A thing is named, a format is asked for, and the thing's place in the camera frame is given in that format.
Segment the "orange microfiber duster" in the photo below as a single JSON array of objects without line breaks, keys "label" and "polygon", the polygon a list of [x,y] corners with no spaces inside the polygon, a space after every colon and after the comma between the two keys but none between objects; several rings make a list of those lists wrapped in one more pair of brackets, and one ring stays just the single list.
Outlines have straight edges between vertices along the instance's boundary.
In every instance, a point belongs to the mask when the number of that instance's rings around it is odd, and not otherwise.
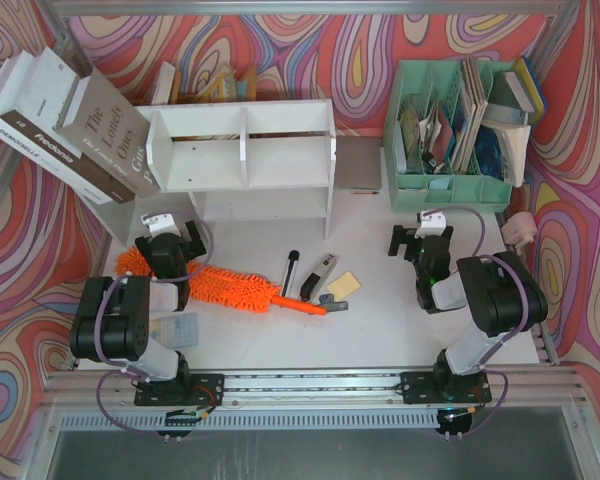
[{"label": "orange microfiber duster", "polygon": [[152,312],[181,312],[192,299],[253,313],[266,313],[272,305],[312,315],[327,313],[319,305],[282,297],[278,286],[256,274],[205,266],[195,260],[189,260],[187,267],[186,280],[159,280],[133,247],[118,256],[115,271],[120,276],[129,273],[149,281]]}]

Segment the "white black utility knife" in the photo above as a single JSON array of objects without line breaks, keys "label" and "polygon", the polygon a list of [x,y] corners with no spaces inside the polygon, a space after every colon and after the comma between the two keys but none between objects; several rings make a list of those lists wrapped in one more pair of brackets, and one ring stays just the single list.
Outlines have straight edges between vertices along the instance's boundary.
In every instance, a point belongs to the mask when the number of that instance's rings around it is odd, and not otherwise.
[{"label": "white black utility knife", "polygon": [[281,296],[287,297],[291,292],[294,275],[297,267],[297,263],[300,258],[300,253],[298,250],[291,250],[287,257],[287,263],[285,267],[285,272],[282,279],[282,288],[281,288]]}]

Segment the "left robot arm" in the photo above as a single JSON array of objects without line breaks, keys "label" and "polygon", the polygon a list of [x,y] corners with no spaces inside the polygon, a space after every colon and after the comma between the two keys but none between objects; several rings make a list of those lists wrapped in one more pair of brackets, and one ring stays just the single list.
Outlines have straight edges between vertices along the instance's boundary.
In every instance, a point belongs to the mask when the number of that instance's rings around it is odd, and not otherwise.
[{"label": "left robot arm", "polygon": [[135,246],[149,272],[87,280],[69,336],[71,353],[129,376],[137,406],[206,407],[213,396],[199,388],[182,353],[151,337],[149,316],[184,310],[189,262],[207,248],[194,220],[179,228],[172,215],[161,214],[145,226],[150,235],[136,238]]}]

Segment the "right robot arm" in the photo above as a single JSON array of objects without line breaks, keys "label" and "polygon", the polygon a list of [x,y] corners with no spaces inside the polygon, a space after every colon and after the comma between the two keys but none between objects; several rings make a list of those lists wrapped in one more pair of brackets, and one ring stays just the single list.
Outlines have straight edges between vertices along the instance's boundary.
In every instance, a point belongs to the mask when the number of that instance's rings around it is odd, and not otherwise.
[{"label": "right robot arm", "polygon": [[548,315],[545,294],[511,251],[461,258],[451,271],[452,234],[451,226],[428,235],[401,225],[392,230],[388,255],[405,248],[420,307],[429,314],[466,307],[471,314],[467,328],[429,371],[400,374],[395,391],[409,405],[491,402],[486,364],[514,336]]}]

